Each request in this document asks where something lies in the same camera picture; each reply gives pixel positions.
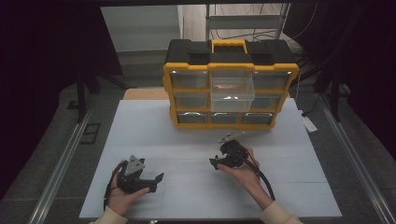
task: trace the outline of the gray carpet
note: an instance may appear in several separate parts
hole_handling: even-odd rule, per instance
[[[162,65],[160,63],[125,64],[123,72],[124,77],[117,77],[117,79],[127,82],[131,86],[159,87],[162,85]],[[312,90],[315,78],[304,80],[299,86],[297,105],[303,111],[311,109],[317,100],[317,95]],[[78,145],[45,223],[89,222],[89,220],[78,218],[79,211],[106,143],[117,106],[124,94],[124,90],[115,84],[100,77],[98,80],[102,89],[99,94],[94,96],[97,101],[88,122],[92,125],[100,124],[98,135],[95,139],[91,134],[82,136],[81,141],[85,144]],[[297,86],[293,86],[290,89],[290,95],[295,97],[296,92]],[[87,97],[91,99],[93,95],[87,94]],[[2,223],[28,222],[42,190],[76,126],[77,110],[67,109],[69,103],[76,100],[76,86],[66,88],[62,92],[59,108],[48,131],[5,198],[0,202]],[[381,189],[393,213],[396,213],[395,161],[353,113],[346,98],[340,99],[339,109],[341,121],[349,138],[359,150],[364,164]],[[343,217],[302,218],[302,221],[304,223],[380,223],[367,193],[323,112],[323,105],[317,104],[308,117],[318,127],[318,131],[309,136]]]

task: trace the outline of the hand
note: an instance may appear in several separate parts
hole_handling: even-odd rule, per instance
[[[253,149],[250,147],[244,148],[249,154],[247,160],[256,164],[260,168],[259,162],[254,159]],[[233,176],[233,178],[250,194],[262,210],[273,202],[271,197],[262,188],[260,177],[247,164],[243,163],[237,168],[230,168],[226,165],[218,164],[218,168],[222,172]]]
[[[141,189],[133,194],[125,194],[121,189],[117,188],[119,172],[117,172],[111,182],[111,192],[108,197],[107,206],[120,216],[125,216],[131,205],[143,195],[149,193],[149,188]]]

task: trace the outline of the white table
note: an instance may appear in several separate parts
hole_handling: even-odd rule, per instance
[[[141,178],[164,172],[157,192],[128,211],[133,219],[255,219],[261,210],[235,181],[216,171],[209,158],[219,155],[218,140],[237,130],[178,130],[166,100],[122,100],[92,180],[80,217],[99,217],[111,171],[131,155],[145,158]],[[298,217],[340,217],[318,157],[288,98],[271,131],[246,132],[237,140],[255,158],[276,200]]]

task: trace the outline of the plastic parts organizer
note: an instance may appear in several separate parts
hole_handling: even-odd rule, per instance
[[[299,67],[284,40],[175,39],[163,67],[178,128],[268,130]]]

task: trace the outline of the dark background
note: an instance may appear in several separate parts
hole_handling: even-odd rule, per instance
[[[285,33],[299,34],[314,7],[293,4]],[[318,5],[313,23],[296,38],[312,60],[322,61],[328,56],[350,9],[350,5]],[[395,13],[395,1],[371,3],[336,64],[342,83],[351,90],[350,105],[394,158]],[[85,79],[95,77],[92,67],[121,75],[98,6],[0,3],[1,197],[50,124],[61,90],[76,83],[78,73]]]
[[[396,160],[396,1],[364,4],[361,1],[365,10],[336,60],[335,71],[350,89],[349,105]],[[315,6],[292,4],[283,32],[298,35]],[[295,38],[313,62],[328,58],[353,8],[353,4],[318,3],[311,24]]]
[[[47,130],[59,94],[92,79],[94,67],[122,75],[99,7],[0,3],[0,196],[3,198]]]

